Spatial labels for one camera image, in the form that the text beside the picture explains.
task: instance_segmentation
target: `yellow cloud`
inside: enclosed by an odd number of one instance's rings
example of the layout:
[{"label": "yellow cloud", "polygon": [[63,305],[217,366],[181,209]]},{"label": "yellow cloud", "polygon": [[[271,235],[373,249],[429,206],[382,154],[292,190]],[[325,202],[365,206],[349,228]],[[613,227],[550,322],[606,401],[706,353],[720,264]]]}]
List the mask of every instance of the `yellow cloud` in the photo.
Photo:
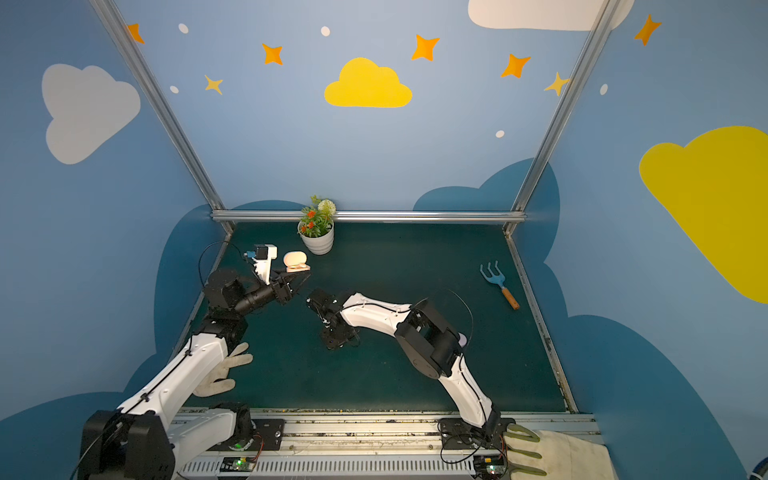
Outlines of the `yellow cloud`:
[{"label": "yellow cloud", "polygon": [[768,303],[768,135],[723,127],[686,147],[658,144],[640,175],[728,283]]},{"label": "yellow cloud", "polygon": [[411,101],[411,89],[400,83],[394,70],[368,58],[344,65],[339,81],[326,87],[326,101],[337,107],[402,107]]}]

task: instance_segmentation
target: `work glove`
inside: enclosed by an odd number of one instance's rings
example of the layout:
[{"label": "work glove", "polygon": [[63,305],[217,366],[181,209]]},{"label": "work glove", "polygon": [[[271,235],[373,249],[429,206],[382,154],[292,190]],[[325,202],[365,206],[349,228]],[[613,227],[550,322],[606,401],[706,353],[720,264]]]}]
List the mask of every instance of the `work glove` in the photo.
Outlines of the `work glove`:
[{"label": "work glove", "polygon": [[608,450],[603,445],[547,430],[509,425],[504,433],[507,471],[511,480],[614,480]]},{"label": "work glove", "polygon": [[230,355],[222,360],[213,370],[205,376],[200,385],[192,392],[199,397],[213,396],[219,393],[229,392],[235,388],[235,381],[228,379],[230,369],[236,366],[246,365],[253,361],[253,355],[246,353],[240,355],[248,349],[247,343],[241,343],[236,346]]}]

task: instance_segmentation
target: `yellow star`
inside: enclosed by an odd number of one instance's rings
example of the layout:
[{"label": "yellow star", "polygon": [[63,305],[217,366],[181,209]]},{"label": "yellow star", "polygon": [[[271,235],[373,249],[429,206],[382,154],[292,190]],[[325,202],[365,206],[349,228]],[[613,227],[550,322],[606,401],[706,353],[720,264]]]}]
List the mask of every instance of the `yellow star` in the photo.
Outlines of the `yellow star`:
[{"label": "yellow star", "polygon": [[563,80],[562,78],[560,78],[560,72],[555,73],[554,76],[555,76],[554,83],[552,85],[546,87],[544,89],[544,91],[554,90],[554,91],[556,91],[558,93],[558,97],[559,97],[560,96],[560,90],[563,88],[563,85],[567,84],[569,81],[571,81],[571,79],[570,78],[566,78],[565,80]]},{"label": "yellow star", "polygon": [[278,65],[282,65],[283,61],[280,60],[280,50],[283,50],[283,47],[267,47],[265,44],[261,44],[264,47],[264,51],[266,52],[266,58],[264,58],[264,64],[268,63],[276,63]]},{"label": "yellow star", "polygon": [[413,52],[413,56],[411,57],[411,60],[416,60],[417,58],[426,58],[429,61],[432,61],[432,49],[437,45],[437,42],[439,41],[439,38],[433,38],[432,40],[426,40],[424,38],[416,36],[416,51]]},{"label": "yellow star", "polygon": [[643,46],[648,45],[648,39],[650,38],[650,34],[654,33],[654,30],[659,28],[659,25],[661,25],[661,22],[654,22],[650,19],[650,15],[648,15],[648,20],[645,21],[645,25],[643,25],[643,29],[640,30],[637,35],[634,36],[635,40],[642,40]]},{"label": "yellow star", "polygon": [[131,33],[131,37],[134,38],[135,41],[139,43],[144,43],[144,39],[139,35],[139,24],[134,23],[133,25],[127,25],[128,31]]},{"label": "yellow star", "polygon": [[208,75],[205,76],[205,79],[208,80],[208,86],[205,87],[206,90],[215,90],[219,92],[219,95],[221,95],[221,90],[219,90],[219,83],[221,83],[223,80],[219,81],[213,81],[210,78],[208,78]]},{"label": "yellow star", "polygon": [[531,57],[517,58],[514,55],[509,55],[509,65],[507,65],[507,69],[504,70],[504,73],[502,73],[502,78],[506,77],[507,75],[514,75],[515,77],[520,78],[520,75],[523,74],[523,67],[525,66],[525,62],[530,59]]}]

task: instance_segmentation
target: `green table surface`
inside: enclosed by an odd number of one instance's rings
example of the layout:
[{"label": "green table surface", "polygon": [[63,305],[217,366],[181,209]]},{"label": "green table surface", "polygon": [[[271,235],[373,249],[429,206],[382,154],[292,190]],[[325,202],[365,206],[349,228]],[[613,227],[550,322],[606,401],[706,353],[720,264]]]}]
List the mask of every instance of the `green table surface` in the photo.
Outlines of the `green table surface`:
[{"label": "green table surface", "polygon": [[[415,303],[428,296],[469,336],[470,315],[448,289],[453,290],[475,321],[467,366],[497,408],[565,410],[500,227],[338,223],[335,235],[333,249],[317,256],[304,247],[294,223],[238,224],[232,243],[240,250],[250,250],[255,243],[277,245],[273,268],[283,267],[285,253],[305,251],[312,275],[287,305],[272,302],[247,317],[243,341],[250,344],[253,362],[230,370],[235,388],[207,398],[191,396],[187,406],[245,402],[253,408],[456,410],[440,383],[411,366],[391,336],[361,329],[359,346],[328,350],[319,338],[318,316],[306,307],[306,296],[320,287],[332,294],[354,289],[390,303]],[[247,275],[247,265],[238,256],[228,247],[220,266]],[[498,260],[519,310],[480,275],[480,264],[490,260]],[[204,301],[194,326],[206,308]]]}]

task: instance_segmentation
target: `white flower pot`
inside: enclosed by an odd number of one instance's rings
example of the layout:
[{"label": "white flower pot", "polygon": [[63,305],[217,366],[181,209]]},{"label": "white flower pot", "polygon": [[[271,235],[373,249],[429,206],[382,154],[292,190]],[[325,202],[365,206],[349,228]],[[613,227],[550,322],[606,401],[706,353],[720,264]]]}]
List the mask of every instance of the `white flower pot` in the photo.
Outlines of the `white flower pot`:
[{"label": "white flower pot", "polygon": [[314,253],[315,255],[325,255],[331,251],[331,247],[333,247],[333,231],[335,230],[333,225],[331,226],[330,230],[328,230],[328,233],[322,237],[317,238],[310,238],[302,235],[301,222],[299,222],[297,230],[299,231],[301,240],[304,241],[304,245],[310,249],[310,252]]}]

